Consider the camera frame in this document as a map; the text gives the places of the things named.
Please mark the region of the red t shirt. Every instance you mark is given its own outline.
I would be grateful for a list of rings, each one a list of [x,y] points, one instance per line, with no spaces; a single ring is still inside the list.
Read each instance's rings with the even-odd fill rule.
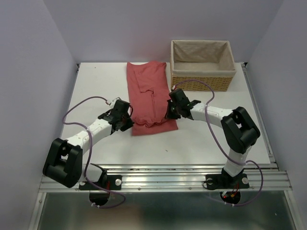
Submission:
[[[176,120],[166,119],[169,88],[166,63],[127,63],[129,101],[132,105],[133,136],[153,135],[178,130]]]

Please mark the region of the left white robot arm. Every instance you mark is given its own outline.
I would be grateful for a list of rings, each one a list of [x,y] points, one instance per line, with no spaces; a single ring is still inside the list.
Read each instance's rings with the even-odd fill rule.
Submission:
[[[130,103],[117,98],[110,103],[110,109],[85,130],[67,139],[57,138],[52,141],[44,167],[43,175],[72,188],[79,182],[92,184],[97,189],[108,189],[107,172],[102,167],[86,163],[83,155],[91,155],[93,146],[116,131],[126,131],[133,127]]]

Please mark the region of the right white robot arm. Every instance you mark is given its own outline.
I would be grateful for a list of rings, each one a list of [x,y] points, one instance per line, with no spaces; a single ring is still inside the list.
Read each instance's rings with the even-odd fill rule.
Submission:
[[[220,174],[206,175],[203,187],[208,190],[248,189],[244,167],[251,147],[260,137],[260,130],[246,109],[240,106],[236,109],[223,109],[199,100],[190,101],[182,89],[172,90],[169,97],[165,115],[167,119],[187,118],[206,122],[210,132],[213,126],[223,130],[229,152],[222,153],[227,161]]]

